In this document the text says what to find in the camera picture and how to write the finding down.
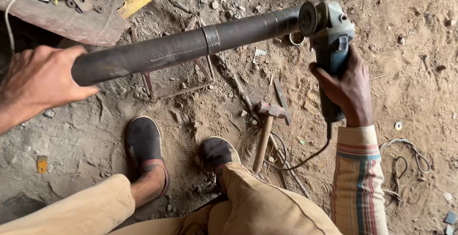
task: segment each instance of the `beige trousers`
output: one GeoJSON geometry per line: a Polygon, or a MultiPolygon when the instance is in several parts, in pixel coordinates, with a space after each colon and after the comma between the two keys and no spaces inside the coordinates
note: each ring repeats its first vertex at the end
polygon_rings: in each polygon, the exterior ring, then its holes
{"type": "MultiPolygon", "coordinates": [[[[341,234],[315,203],[255,178],[239,163],[228,162],[223,179],[228,201],[185,217],[140,222],[110,235],[341,234]]],[[[31,215],[1,225],[0,235],[102,235],[132,215],[134,209],[129,180],[117,174],[31,215]]]]}

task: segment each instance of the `grinder handle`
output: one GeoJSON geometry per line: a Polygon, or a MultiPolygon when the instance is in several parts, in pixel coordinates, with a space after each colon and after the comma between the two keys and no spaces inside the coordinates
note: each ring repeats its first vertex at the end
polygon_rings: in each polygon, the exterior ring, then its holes
{"type": "MultiPolygon", "coordinates": [[[[340,36],[336,40],[339,44],[336,47],[317,48],[317,67],[323,68],[330,76],[341,77],[347,69],[348,61],[348,39],[347,36],[340,36]]],[[[326,122],[336,122],[345,119],[345,115],[339,105],[335,104],[324,93],[320,85],[321,111],[326,122]]]]}

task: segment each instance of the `orange metal piece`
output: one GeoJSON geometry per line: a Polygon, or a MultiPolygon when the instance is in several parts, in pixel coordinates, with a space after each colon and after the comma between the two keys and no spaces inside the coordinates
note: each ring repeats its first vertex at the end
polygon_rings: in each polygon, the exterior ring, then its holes
{"type": "Polygon", "coordinates": [[[48,168],[48,157],[45,155],[39,155],[37,157],[37,172],[40,174],[46,173],[48,168]]]}

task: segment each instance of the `shirt cuff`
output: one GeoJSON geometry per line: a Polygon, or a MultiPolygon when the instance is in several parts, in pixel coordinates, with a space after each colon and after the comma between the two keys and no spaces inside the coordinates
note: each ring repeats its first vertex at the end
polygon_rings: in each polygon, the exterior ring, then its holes
{"type": "Polygon", "coordinates": [[[376,160],[380,158],[375,126],[360,128],[339,127],[337,155],[353,160],[376,160]]]}

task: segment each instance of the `white cable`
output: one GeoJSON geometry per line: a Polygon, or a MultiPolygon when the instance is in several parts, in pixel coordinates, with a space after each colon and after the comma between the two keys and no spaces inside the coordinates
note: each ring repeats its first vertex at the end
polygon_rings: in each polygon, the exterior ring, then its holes
{"type": "Polygon", "coordinates": [[[6,10],[5,10],[5,22],[6,22],[6,29],[8,30],[8,36],[10,37],[10,46],[11,46],[11,56],[13,57],[14,56],[14,53],[16,51],[16,48],[14,46],[14,37],[13,37],[13,31],[11,30],[11,26],[10,26],[10,21],[8,20],[8,12],[11,8],[11,5],[13,5],[13,3],[15,2],[16,0],[11,0],[10,3],[8,4],[8,6],[6,7],[6,10]]]}

